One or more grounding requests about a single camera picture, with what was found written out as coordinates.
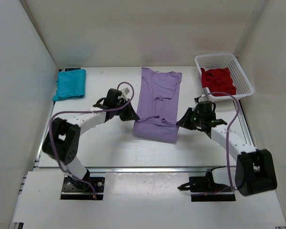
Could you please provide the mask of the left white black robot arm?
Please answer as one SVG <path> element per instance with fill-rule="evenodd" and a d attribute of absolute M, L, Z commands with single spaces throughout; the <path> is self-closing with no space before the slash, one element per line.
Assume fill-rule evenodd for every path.
<path fill-rule="evenodd" d="M 49 122 L 49 131 L 42 145 L 42 151 L 57 161 L 60 169 L 80 192 L 94 190 L 90 182 L 90 172 L 77 157 L 80 136 L 90 129 L 102 125 L 115 116 L 121 121 L 138 121 L 139 116 L 127 97 L 129 88 L 109 89 L 106 97 L 99 99 L 88 111 L 72 111 L 73 118 L 62 119 L 53 115 Z"/>

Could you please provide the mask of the red t shirt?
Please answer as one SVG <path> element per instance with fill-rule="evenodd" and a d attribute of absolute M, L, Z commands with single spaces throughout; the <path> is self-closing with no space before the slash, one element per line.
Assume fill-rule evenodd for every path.
<path fill-rule="evenodd" d="M 210 92 L 223 92 L 236 95 L 236 87 L 228 68 L 217 68 L 205 70 L 200 68 L 202 76 L 202 87 L 208 88 Z"/>

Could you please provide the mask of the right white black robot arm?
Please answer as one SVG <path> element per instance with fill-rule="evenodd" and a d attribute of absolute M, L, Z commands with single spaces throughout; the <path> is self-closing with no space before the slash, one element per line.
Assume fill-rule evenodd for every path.
<path fill-rule="evenodd" d="M 226 156 L 236 161 L 235 185 L 243 196 L 250 196 L 277 188 L 272 154 L 246 143 L 230 131 L 223 119 L 216 118 L 216 104 L 200 101 L 189 107 L 176 123 L 178 127 L 204 132 L 226 150 Z"/>

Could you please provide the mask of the purple t shirt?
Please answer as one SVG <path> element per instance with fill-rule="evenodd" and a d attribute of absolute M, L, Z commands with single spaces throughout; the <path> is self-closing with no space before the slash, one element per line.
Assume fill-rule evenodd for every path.
<path fill-rule="evenodd" d="M 137 107 L 139 120 L 134 122 L 134 136 L 173 144 L 177 141 L 181 81 L 180 72 L 161 73 L 142 68 Z"/>

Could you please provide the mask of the teal t shirt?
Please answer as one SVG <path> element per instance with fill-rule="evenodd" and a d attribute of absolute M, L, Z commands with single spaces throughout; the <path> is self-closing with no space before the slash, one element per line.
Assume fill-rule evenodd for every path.
<path fill-rule="evenodd" d="M 86 70 L 59 72 L 56 83 L 57 88 L 52 98 L 53 102 L 82 99 L 85 97 Z"/>

